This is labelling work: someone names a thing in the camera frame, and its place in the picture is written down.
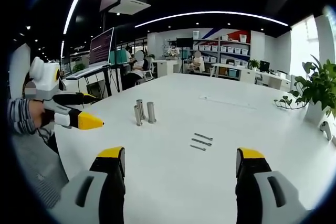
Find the gray sleeve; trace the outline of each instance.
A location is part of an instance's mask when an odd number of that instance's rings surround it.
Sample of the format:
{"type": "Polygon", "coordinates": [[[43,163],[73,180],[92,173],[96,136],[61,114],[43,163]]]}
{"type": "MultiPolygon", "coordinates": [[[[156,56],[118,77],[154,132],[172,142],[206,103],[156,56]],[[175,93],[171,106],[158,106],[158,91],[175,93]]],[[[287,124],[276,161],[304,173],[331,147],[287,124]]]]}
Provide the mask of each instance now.
{"type": "Polygon", "coordinates": [[[7,120],[12,132],[33,134],[36,130],[29,112],[29,100],[18,98],[9,100],[7,104],[7,120]]]}

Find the computer monitor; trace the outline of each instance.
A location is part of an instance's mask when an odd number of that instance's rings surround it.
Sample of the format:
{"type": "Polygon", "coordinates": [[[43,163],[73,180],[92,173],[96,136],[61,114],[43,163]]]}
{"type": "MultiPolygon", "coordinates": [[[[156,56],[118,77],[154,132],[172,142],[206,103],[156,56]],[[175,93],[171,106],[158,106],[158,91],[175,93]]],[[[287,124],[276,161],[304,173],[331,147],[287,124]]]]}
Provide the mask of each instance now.
{"type": "Polygon", "coordinates": [[[108,63],[113,40],[114,27],[93,38],[90,45],[89,64],[108,63]]]}
{"type": "Polygon", "coordinates": [[[269,62],[267,61],[260,61],[260,72],[268,72],[269,71],[269,62]]]}

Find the metal peg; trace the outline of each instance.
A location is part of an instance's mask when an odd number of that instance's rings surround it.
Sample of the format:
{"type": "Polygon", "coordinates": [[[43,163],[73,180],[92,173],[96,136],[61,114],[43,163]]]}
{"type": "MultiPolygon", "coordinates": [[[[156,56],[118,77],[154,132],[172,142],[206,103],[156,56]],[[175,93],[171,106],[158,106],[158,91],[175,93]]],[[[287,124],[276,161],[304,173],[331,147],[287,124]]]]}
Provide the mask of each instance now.
{"type": "Polygon", "coordinates": [[[137,105],[134,106],[134,112],[135,112],[135,119],[137,120],[136,124],[137,124],[137,126],[141,126],[142,122],[141,122],[141,119],[140,119],[140,110],[139,110],[139,107],[137,105]]]}
{"type": "Polygon", "coordinates": [[[210,140],[210,141],[212,141],[212,137],[207,137],[207,136],[203,136],[203,135],[200,135],[200,134],[198,134],[198,133],[194,133],[196,136],[200,136],[200,137],[202,137],[202,138],[205,138],[205,139],[208,139],[208,140],[210,140]]]}
{"type": "Polygon", "coordinates": [[[145,120],[146,116],[145,116],[145,111],[143,110],[143,104],[142,104],[142,99],[138,99],[136,101],[137,106],[139,107],[139,111],[140,111],[140,119],[141,120],[145,120]]]}
{"type": "Polygon", "coordinates": [[[203,150],[203,151],[206,151],[206,148],[200,148],[200,147],[198,147],[198,146],[196,146],[196,145],[190,145],[191,147],[194,147],[194,148],[196,148],[196,149],[199,149],[199,150],[203,150]]]}
{"type": "Polygon", "coordinates": [[[198,142],[198,143],[201,143],[201,144],[205,144],[205,145],[207,145],[207,146],[211,146],[211,145],[212,145],[212,144],[210,144],[210,143],[206,143],[206,142],[203,142],[203,141],[201,141],[201,140],[194,139],[194,138],[192,138],[191,140],[192,140],[192,141],[195,141],[195,142],[198,142]]]}
{"type": "Polygon", "coordinates": [[[147,109],[148,109],[148,122],[156,123],[155,114],[154,114],[154,103],[148,102],[147,109]]]}

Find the white flower pot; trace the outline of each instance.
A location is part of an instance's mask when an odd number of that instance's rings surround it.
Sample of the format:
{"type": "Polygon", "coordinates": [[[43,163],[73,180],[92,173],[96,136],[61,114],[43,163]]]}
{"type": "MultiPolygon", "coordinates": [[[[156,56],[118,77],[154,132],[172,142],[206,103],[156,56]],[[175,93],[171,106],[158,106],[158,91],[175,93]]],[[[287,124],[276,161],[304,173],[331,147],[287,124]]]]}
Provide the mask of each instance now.
{"type": "Polygon", "coordinates": [[[327,119],[327,115],[325,114],[325,112],[328,109],[329,107],[326,107],[322,111],[322,104],[320,101],[318,101],[316,104],[314,104],[313,102],[310,102],[308,104],[307,113],[304,119],[307,122],[312,123],[314,126],[319,127],[321,123],[327,119]]]}

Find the metal cylinder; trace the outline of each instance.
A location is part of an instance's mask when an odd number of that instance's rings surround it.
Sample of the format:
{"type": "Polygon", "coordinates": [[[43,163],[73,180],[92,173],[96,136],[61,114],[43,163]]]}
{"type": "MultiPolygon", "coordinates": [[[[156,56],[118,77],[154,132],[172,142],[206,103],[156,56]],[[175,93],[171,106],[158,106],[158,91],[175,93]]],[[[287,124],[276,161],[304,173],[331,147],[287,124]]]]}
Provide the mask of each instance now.
{"type": "Polygon", "coordinates": [[[153,102],[148,102],[147,103],[147,109],[148,109],[148,122],[149,123],[156,123],[155,113],[154,113],[154,103],[153,102]]]}
{"type": "Polygon", "coordinates": [[[139,111],[140,111],[140,119],[141,120],[145,120],[146,116],[145,116],[145,111],[143,109],[143,103],[142,103],[142,99],[138,99],[136,101],[137,106],[139,107],[139,111]]]}
{"type": "Polygon", "coordinates": [[[135,119],[137,120],[136,124],[137,124],[137,126],[141,126],[142,122],[141,122],[141,119],[140,119],[140,110],[139,110],[139,107],[137,105],[134,106],[134,112],[135,112],[135,119]]]}

